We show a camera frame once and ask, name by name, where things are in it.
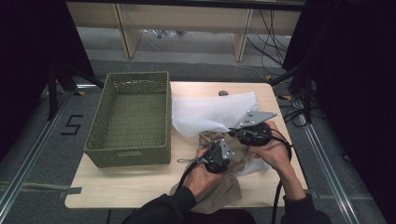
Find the hand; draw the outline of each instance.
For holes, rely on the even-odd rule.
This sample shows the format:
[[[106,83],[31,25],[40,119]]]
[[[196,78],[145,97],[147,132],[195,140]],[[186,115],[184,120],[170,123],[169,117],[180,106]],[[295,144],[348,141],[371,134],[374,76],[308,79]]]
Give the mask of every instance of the hand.
[[[265,121],[270,129],[277,130],[275,123],[271,120]],[[278,133],[272,131],[274,137],[283,139],[283,137]],[[267,145],[261,147],[251,146],[248,150],[255,154],[256,159],[262,158],[265,162],[271,165],[275,170],[279,170],[285,166],[290,165],[288,151],[283,143],[277,140],[271,140]]]
[[[205,152],[206,149],[199,150],[197,157],[201,157]],[[186,186],[196,198],[219,179],[221,179],[221,175],[209,173],[203,164],[199,164],[192,169],[187,177]]]
[[[270,126],[270,129],[278,131],[273,121],[267,120],[266,123]],[[272,135],[283,139],[278,132],[272,131]],[[291,166],[288,151],[283,143],[273,139],[265,146],[249,147],[248,150],[255,154],[255,158],[262,158],[277,171],[288,199],[301,200],[305,198],[305,192]]]

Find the green plastic basket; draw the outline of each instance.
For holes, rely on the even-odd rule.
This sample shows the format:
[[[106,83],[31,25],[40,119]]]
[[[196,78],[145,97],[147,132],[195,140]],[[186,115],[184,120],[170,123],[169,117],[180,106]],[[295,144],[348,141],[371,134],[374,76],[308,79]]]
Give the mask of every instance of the green plastic basket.
[[[169,163],[171,101],[167,72],[108,74],[84,152],[98,167]]]

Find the metal bracket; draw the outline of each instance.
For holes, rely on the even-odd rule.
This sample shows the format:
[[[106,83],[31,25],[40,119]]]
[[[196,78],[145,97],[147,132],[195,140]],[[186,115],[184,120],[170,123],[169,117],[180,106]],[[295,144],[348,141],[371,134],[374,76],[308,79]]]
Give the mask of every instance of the metal bracket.
[[[276,112],[248,111],[240,125],[241,127],[254,126],[275,116]]]
[[[221,155],[224,160],[229,160],[235,155],[235,152],[232,151],[228,145],[225,143],[224,139],[221,139],[221,142],[219,143],[221,147]]]

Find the aluminum rail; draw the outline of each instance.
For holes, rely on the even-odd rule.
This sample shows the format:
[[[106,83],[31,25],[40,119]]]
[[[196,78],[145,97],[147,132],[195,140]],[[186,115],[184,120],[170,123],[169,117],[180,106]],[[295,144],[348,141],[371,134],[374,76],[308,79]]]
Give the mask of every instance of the aluminum rail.
[[[33,170],[35,163],[37,162],[43,148],[47,144],[50,135],[52,134],[53,128],[58,123],[58,118],[62,114],[64,107],[68,100],[71,98],[72,94],[73,92],[71,91],[66,91],[64,93],[61,101],[59,102],[58,113],[55,114],[52,120],[47,121],[41,134],[38,136],[32,149],[29,151],[27,157],[23,161],[21,168],[15,174],[13,180],[9,183],[6,191],[3,193],[0,200],[0,223],[3,223],[3,221],[5,220],[7,213],[9,212],[12,204],[14,204],[18,194],[23,187],[23,183],[27,179],[30,172]]]
[[[300,100],[298,100],[296,104],[300,108],[303,108],[303,103]],[[300,116],[300,120],[302,121],[302,123],[306,122],[304,115]],[[346,191],[344,190],[344,187],[342,186],[340,180],[338,179],[337,173],[332,168],[332,164],[326,154],[326,151],[324,150],[323,145],[320,143],[318,139],[318,135],[315,132],[315,129],[311,123],[306,123],[305,133],[308,136],[312,148],[314,149],[320,167],[323,170],[323,174],[326,176],[326,179],[329,183],[334,199],[338,203],[338,206],[344,217],[344,220],[346,221],[346,223],[351,223],[351,224],[361,223],[355,212],[355,209],[353,208],[351,201],[347,196]]]

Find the wooden table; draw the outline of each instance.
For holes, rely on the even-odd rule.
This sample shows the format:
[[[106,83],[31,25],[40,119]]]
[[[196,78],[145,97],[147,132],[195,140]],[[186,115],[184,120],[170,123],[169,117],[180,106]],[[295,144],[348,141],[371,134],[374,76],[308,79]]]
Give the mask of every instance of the wooden table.
[[[260,111],[276,112],[272,118],[278,129],[290,137],[282,119],[272,87],[263,83],[171,82],[173,96],[218,96],[219,91],[238,94],[254,91]],[[181,178],[186,163],[177,159],[192,158],[198,146],[197,138],[179,134],[172,128],[172,159],[166,165],[97,168],[83,155],[71,188],[81,188],[80,194],[69,194],[65,205],[69,208],[127,208],[141,207],[161,194],[168,193]],[[299,162],[292,161],[297,176],[307,189]],[[227,207],[268,207],[273,205],[279,177],[274,170],[260,171],[238,177],[242,199]]]

